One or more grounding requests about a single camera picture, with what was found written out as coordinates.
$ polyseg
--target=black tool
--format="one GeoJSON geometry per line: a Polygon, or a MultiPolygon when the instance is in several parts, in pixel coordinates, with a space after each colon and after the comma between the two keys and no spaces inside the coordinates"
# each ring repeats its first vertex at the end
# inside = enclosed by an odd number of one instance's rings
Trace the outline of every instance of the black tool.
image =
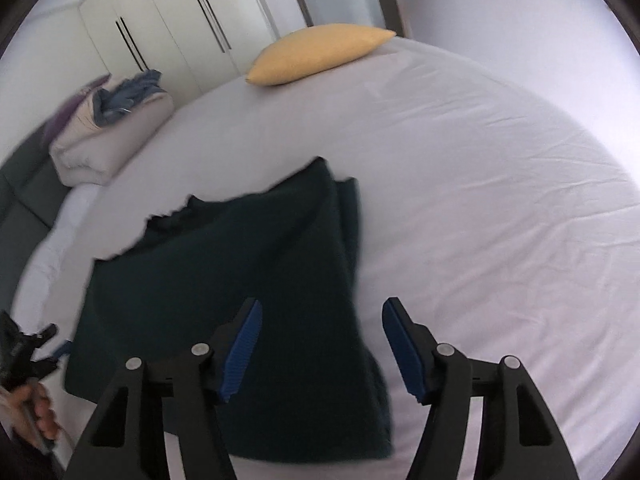
{"type": "MultiPolygon", "coordinates": [[[[65,351],[39,361],[32,360],[33,353],[57,333],[58,328],[50,324],[40,333],[26,335],[6,312],[0,313],[0,392],[7,395],[18,386],[30,384],[33,386],[34,398],[37,397],[38,382],[58,369],[59,358],[65,351]]],[[[50,452],[55,442],[44,438],[36,427],[37,417],[33,400],[25,402],[22,408],[33,434],[38,439],[38,448],[43,453],[50,452]]]]}
{"type": "Polygon", "coordinates": [[[175,399],[187,480],[235,480],[214,407],[238,391],[261,325],[262,307],[248,299],[207,342],[165,361],[129,359],[100,398],[64,480],[169,480],[163,397],[175,399]]]}
{"type": "Polygon", "coordinates": [[[386,337],[409,393],[431,405],[408,480],[456,480],[471,397],[484,397],[474,480],[578,480],[549,408],[520,360],[468,359],[438,344],[398,298],[382,309],[386,337]]]}

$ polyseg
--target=cabinet door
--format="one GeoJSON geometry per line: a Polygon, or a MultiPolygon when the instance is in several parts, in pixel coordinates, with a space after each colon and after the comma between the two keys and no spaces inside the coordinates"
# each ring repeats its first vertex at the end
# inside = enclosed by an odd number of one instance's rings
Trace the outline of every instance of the cabinet door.
{"type": "Polygon", "coordinates": [[[258,0],[207,0],[223,31],[238,70],[251,68],[255,58],[274,35],[258,0]]]}
{"type": "Polygon", "coordinates": [[[144,68],[162,72],[161,85],[174,98],[176,106],[197,98],[202,91],[154,1],[111,0],[111,3],[144,68]]]}
{"type": "Polygon", "coordinates": [[[116,77],[132,77],[141,70],[110,0],[85,0],[80,14],[107,70],[116,77]]]}
{"type": "Polygon", "coordinates": [[[154,0],[202,91],[238,77],[204,0],[154,0]]]}

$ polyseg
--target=yellow pillow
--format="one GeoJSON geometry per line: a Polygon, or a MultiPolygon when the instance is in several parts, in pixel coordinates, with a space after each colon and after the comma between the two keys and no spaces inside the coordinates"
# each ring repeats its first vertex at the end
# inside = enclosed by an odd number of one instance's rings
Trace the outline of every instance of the yellow pillow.
{"type": "Polygon", "coordinates": [[[348,23],[302,28],[265,48],[246,80],[258,86],[290,83],[366,56],[395,35],[348,23]]]}

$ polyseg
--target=dark green headboard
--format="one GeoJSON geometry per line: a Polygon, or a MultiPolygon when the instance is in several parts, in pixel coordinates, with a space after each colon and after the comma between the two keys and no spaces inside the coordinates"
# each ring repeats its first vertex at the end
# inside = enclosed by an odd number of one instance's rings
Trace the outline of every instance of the dark green headboard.
{"type": "Polygon", "coordinates": [[[41,147],[41,137],[42,127],[0,168],[0,310],[10,311],[22,270],[69,192],[41,147]]]}

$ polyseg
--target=sweater sleeve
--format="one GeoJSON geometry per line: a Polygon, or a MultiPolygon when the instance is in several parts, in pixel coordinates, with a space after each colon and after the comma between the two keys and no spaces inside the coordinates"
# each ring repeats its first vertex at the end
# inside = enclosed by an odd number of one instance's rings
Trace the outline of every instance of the sweater sleeve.
{"type": "Polygon", "coordinates": [[[56,480],[51,457],[17,435],[12,441],[1,425],[0,471],[2,480],[56,480]]]}

